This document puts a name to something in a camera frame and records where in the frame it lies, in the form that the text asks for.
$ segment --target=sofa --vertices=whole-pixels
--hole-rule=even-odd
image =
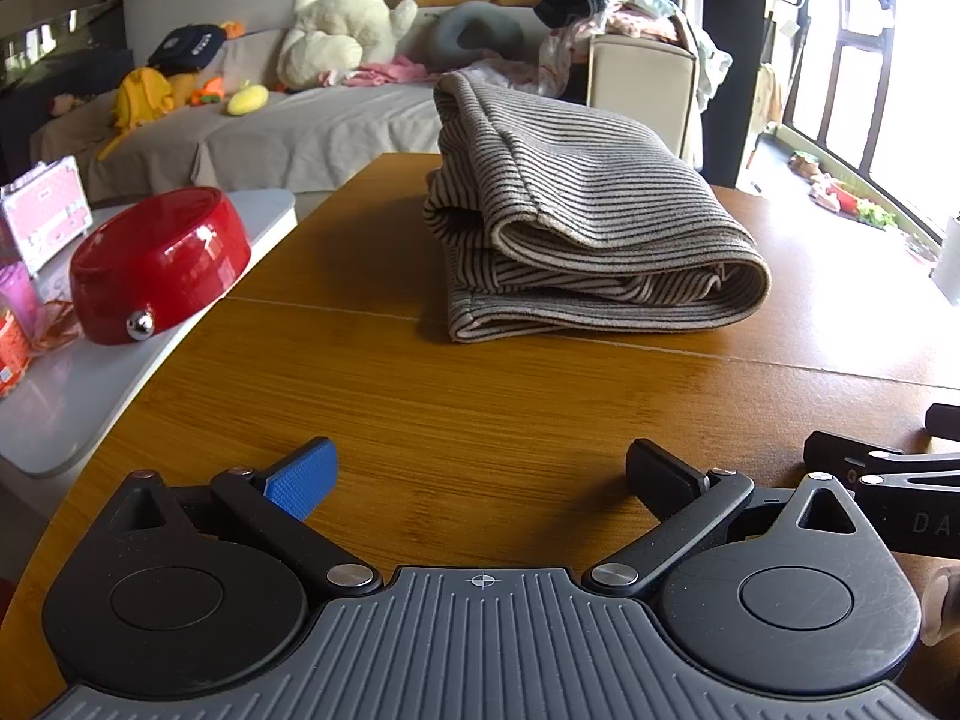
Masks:
[[[424,8],[400,44],[400,53],[422,61],[425,38],[448,10]],[[524,58],[536,64],[547,34],[533,10],[510,7],[523,28]],[[202,80],[223,76],[232,93],[244,81],[277,83],[283,29],[227,41]],[[652,40],[613,35],[593,39],[587,103],[649,125],[683,155],[693,129],[695,55]],[[294,193],[333,191],[379,154],[437,151],[440,120],[430,83],[332,87],[294,95],[270,94],[266,107],[241,118],[223,105],[181,108],[128,136],[106,159],[115,93],[53,119],[31,141],[35,160],[77,156],[91,203],[147,196],[189,185],[225,191],[283,188]]]

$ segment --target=striped blanket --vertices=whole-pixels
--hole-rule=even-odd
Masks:
[[[455,341],[703,330],[760,307],[770,274],[750,234],[643,124],[459,73],[434,101],[443,167],[424,218]]]

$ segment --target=white tabletop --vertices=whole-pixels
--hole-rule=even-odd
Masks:
[[[264,190],[237,191],[229,197],[251,241],[249,271],[296,226],[294,196]],[[94,226],[121,210],[94,211]],[[37,277],[41,292],[51,281],[64,281],[79,243],[42,269]],[[35,480],[75,476],[67,471],[89,459],[141,386],[207,310],[141,343],[97,346],[80,338],[34,360],[24,380],[0,401],[0,464]],[[0,480],[18,494],[16,487],[22,485],[8,483],[9,475],[0,472]]]

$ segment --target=table seam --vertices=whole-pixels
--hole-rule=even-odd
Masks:
[[[243,303],[261,303],[270,306],[284,306],[286,308],[306,309],[307,311],[322,311],[328,314],[353,314],[358,317],[376,317],[377,319],[398,319],[401,322],[425,322],[428,324],[446,325],[440,319],[422,319],[421,317],[405,317],[402,314],[385,314],[378,311],[361,311],[352,308],[335,308],[333,306],[315,306],[306,303],[294,303],[287,300],[267,300],[265,298],[242,298],[240,295],[226,295],[224,300],[236,300]],[[599,343],[602,346],[616,346],[625,349],[635,349],[637,351],[661,352],[664,354],[676,354],[683,357],[695,357],[704,360],[717,360],[719,362],[742,362],[745,365],[769,365],[769,367],[790,368],[791,370],[805,370],[814,373],[829,373],[834,376],[848,376],[853,379],[863,381],[890,382],[892,384],[906,384],[910,386],[929,386],[934,389],[947,389],[948,391],[960,391],[960,385],[949,386],[944,384],[928,384],[927,382],[918,382],[911,379],[896,379],[892,376],[872,376],[867,373],[851,373],[845,370],[834,370],[828,367],[815,367],[814,365],[801,365],[798,362],[771,362],[770,360],[751,360],[746,357],[736,357],[726,354],[712,354],[709,352],[696,352],[690,349],[670,349],[660,346],[645,346],[640,343],[626,343],[625,341],[613,341],[608,338],[581,338],[571,335],[573,331],[558,330],[551,335],[566,338],[568,341],[579,341],[579,343]]]

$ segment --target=pink cup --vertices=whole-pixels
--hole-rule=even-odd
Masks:
[[[0,302],[11,307],[27,338],[32,338],[37,328],[40,303],[37,301],[37,293],[30,281],[27,266],[22,262],[0,268]]]

